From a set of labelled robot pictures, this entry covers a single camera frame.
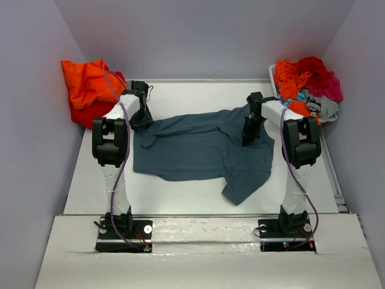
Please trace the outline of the blue-grey t shirt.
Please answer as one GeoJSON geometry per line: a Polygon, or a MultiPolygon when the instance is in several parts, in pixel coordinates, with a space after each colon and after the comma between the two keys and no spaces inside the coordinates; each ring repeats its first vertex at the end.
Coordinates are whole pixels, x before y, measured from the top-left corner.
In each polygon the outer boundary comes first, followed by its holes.
{"type": "Polygon", "coordinates": [[[156,120],[134,134],[133,170],[166,181],[224,178],[223,196],[239,205],[271,175],[274,140],[263,129],[243,146],[248,106],[156,120]]]}

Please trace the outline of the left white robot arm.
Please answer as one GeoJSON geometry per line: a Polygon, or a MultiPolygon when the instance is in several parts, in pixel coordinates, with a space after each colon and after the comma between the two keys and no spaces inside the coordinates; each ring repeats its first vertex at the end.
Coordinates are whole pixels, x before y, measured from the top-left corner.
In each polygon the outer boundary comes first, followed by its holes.
{"type": "Polygon", "coordinates": [[[112,110],[92,124],[92,154],[105,180],[108,208],[101,228],[126,238],[133,231],[131,205],[125,187],[124,169],[129,156],[130,130],[144,131],[153,124],[147,106],[150,86],[132,81],[112,110]]]}

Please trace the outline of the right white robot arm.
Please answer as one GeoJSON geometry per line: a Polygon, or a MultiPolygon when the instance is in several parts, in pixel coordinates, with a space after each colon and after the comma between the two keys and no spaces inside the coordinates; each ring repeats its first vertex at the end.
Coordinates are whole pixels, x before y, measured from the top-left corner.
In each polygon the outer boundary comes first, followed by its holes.
{"type": "Polygon", "coordinates": [[[310,225],[306,210],[306,188],[311,169],[321,154],[318,121],[313,116],[293,112],[275,97],[261,92],[247,97],[250,115],[245,118],[242,145],[248,146],[262,136],[266,120],[280,129],[282,155],[288,166],[286,193],[277,219],[259,223],[262,238],[291,238],[310,225]]]}

